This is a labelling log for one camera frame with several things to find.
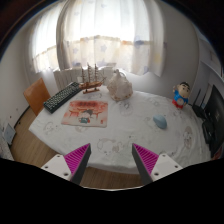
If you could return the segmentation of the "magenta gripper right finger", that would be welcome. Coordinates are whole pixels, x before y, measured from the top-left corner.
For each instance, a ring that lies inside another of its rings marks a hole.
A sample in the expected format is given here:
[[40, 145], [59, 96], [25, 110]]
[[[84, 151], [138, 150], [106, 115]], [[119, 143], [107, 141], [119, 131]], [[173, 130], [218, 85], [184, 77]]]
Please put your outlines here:
[[132, 144], [132, 155], [144, 185], [182, 169], [166, 153], [158, 155], [135, 143]]

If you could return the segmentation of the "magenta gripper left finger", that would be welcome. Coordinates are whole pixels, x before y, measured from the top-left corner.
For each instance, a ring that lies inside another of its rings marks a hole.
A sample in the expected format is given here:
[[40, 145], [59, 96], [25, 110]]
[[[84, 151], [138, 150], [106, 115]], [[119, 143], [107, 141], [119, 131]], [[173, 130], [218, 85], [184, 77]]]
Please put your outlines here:
[[42, 169], [79, 185], [90, 155], [91, 145], [86, 144], [66, 155], [56, 154]]

